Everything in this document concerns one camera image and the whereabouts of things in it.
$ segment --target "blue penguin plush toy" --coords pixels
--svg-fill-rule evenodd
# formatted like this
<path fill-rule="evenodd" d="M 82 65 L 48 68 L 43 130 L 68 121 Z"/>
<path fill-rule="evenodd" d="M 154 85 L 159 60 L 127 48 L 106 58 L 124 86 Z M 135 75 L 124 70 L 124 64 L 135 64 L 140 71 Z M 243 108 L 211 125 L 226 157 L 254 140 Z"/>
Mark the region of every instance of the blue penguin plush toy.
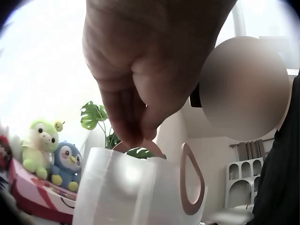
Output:
<path fill-rule="evenodd" d="M 76 192 L 81 171 L 82 157 L 75 145 L 60 142 L 54 152 L 54 165 L 51 166 L 51 182 L 62 188 Z"/>

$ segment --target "pink box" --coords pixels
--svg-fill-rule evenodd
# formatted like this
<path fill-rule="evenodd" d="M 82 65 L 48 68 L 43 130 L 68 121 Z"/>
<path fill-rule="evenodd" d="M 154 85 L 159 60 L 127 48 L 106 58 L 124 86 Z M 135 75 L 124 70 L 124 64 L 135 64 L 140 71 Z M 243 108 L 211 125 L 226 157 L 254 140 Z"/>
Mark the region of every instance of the pink box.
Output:
<path fill-rule="evenodd" d="M 76 193 L 39 179 L 15 159 L 10 162 L 8 183 L 19 209 L 43 219 L 72 224 Z"/>

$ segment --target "potted plant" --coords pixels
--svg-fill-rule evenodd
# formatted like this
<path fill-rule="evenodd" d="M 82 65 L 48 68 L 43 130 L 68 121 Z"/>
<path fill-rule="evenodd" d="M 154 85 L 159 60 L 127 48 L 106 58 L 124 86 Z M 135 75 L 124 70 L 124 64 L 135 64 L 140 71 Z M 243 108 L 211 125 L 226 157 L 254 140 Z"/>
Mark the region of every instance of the potted plant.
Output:
<path fill-rule="evenodd" d="M 91 131 L 97 125 L 99 125 L 105 135 L 105 148 L 113 149 L 113 147 L 120 143 L 120 140 L 116 136 L 115 132 L 111 132 L 111 127 L 109 129 L 108 136 L 106 136 L 107 132 L 104 121 L 107 119 L 109 118 L 107 117 L 105 108 L 102 105 L 96 105 L 92 101 L 89 101 L 81 108 L 81 126 Z M 139 159 L 147 159 L 154 156 L 150 151 L 148 151 L 145 148 L 132 148 L 128 150 L 125 154 Z"/>

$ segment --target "green leaf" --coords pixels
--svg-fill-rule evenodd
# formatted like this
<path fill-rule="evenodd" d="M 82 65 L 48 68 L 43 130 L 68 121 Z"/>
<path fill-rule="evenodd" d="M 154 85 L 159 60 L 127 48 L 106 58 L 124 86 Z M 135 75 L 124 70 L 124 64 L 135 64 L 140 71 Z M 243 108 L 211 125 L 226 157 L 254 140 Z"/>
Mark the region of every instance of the green leaf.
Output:
<path fill-rule="evenodd" d="M 120 139 L 115 135 L 115 132 L 106 137 L 107 149 L 113 149 L 118 143 L 120 143 Z"/>
<path fill-rule="evenodd" d="M 154 157 L 154 155 L 145 148 L 133 148 L 128 150 L 125 154 L 138 159 L 147 159 L 147 158 Z"/>
<path fill-rule="evenodd" d="M 93 130 L 98 121 L 105 121 L 107 114 L 103 106 L 97 106 L 92 101 L 89 101 L 81 108 L 81 126 L 87 130 Z"/>

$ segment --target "ceiling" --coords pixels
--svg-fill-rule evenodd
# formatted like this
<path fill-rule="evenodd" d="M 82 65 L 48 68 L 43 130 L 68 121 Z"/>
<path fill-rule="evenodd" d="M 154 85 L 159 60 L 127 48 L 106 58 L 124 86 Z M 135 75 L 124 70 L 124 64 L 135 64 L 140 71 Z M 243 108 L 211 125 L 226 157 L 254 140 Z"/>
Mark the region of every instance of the ceiling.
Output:
<path fill-rule="evenodd" d="M 202 108 L 193 108 L 189 99 L 181 109 L 187 128 L 188 138 L 220 137 L 204 115 Z"/>

